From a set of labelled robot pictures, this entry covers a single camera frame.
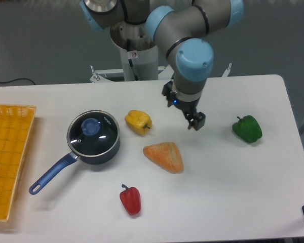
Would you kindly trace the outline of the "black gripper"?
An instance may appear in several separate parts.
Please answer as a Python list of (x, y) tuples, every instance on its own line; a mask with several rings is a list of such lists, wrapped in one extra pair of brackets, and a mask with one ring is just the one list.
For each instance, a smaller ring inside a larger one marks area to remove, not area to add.
[(174, 100), (174, 106), (180, 109), (188, 121), (188, 129), (194, 128), (196, 131), (205, 124), (206, 116), (202, 112), (197, 112), (199, 98), (194, 101), (182, 101), (178, 98)]

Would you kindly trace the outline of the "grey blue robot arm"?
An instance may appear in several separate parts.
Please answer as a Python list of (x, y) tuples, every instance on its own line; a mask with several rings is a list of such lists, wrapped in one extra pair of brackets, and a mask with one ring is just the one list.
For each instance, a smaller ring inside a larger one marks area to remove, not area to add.
[(170, 6), (151, 10), (149, 1), (80, 1), (80, 6), (93, 29), (109, 28), (126, 81), (157, 79), (158, 52), (163, 53), (173, 70), (162, 90), (168, 105), (183, 112), (189, 128), (204, 125), (197, 104), (214, 60), (204, 37), (240, 21), (242, 1), (192, 1), (179, 12)]

